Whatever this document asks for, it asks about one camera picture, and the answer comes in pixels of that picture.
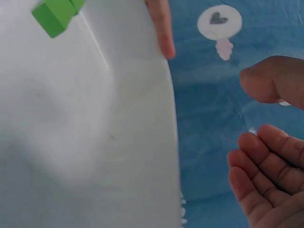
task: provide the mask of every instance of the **white circle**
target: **white circle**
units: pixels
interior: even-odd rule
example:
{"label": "white circle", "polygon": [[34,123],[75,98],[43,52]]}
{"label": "white circle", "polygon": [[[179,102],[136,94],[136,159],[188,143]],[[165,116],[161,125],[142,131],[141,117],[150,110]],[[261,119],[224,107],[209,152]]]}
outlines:
{"label": "white circle", "polygon": [[[226,22],[222,24],[211,24],[210,20],[215,13],[219,13],[220,18]],[[201,14],[198,21],[198,28],[203,36],[211,40],[230,38],[241,30],[242,16],[231,6],[213,6]]]}

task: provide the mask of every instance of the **finger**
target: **finger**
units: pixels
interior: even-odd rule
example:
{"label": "finger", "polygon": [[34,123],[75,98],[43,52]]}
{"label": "finger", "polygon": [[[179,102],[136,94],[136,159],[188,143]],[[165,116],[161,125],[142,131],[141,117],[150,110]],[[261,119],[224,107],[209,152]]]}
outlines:
{"label": "finger", "polygon": [[238,143],[240,149],[276,186],[291,195],[303,190],[304,173],[270,152],[256,135],[244,133],[240,136]]}
{"label": "finger", "polygon": [[158,43],[166,58],[175,56],[169,0],[146,0],[155,26]]}
{"label": "finger", "polygon": [[263,103],[287,101],[304,109],[304,60],[275,56],[244,69],[240,75],[244,91]]}
{"label": "finger", "polygon": [[240,167],[252,181],[260,195],[267,199],[274,208],[290,198],[289,194],[278,190],[243,151],[234,150],[230,152],[228,154],[228,163],[230,167]]}
{"label": "finger", "polygon": [[271,125],[261,126],[257,135],[272,152],[304,170],[303,140],[290,137],[284,131]]}
{"label": "finger", "polygon": [[230,168],[228,178],[250,226],[256,225],[266,213],[273,209],[272,205],[258,193],[241,168]]}

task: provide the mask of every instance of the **blue background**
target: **blue background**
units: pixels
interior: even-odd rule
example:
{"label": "blue background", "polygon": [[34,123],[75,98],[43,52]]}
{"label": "blue background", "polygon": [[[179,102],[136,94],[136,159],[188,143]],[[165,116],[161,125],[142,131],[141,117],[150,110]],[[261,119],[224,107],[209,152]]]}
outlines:
{"label": "blue background", "polygon": [[[230,41],[230,61],[197,28],[201,13],[227,4],[243,18]],[[186,228],[246,228],[228,183],[227,153],[242,132],[273,124],[303,138],[303,113],[294,107],[259,104],[239,85],[239,72],[272,55],[304,57],[304,2],[300,0],[172,0],[177,56],[169,61],[177,109],[181,190]]]}

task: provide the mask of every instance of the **jellyfish print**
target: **jellyfish print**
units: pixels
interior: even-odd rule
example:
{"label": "jellyfish print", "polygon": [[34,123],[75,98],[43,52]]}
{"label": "jellyfish print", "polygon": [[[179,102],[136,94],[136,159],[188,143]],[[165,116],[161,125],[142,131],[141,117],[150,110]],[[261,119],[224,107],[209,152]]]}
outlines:
{"label": "jellyfish print", "polygon": [[215,40],[218,55],[224,61],[230,60],[233,44],[230,38],[242,28],[242,16],[233,7],[218,5],[205,10],[198,21],[199,32],[206,38]]}

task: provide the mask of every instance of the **open palm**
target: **open palm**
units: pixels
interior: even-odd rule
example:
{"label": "open palm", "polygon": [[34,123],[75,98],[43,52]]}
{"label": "open palm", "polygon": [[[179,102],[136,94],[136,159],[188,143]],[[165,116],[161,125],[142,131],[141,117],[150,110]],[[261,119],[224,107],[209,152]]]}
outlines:
{"label": "open palm", "polygon": [[228,155],[229,182],[251,228],[304,228],[304,141],[262,126]]}

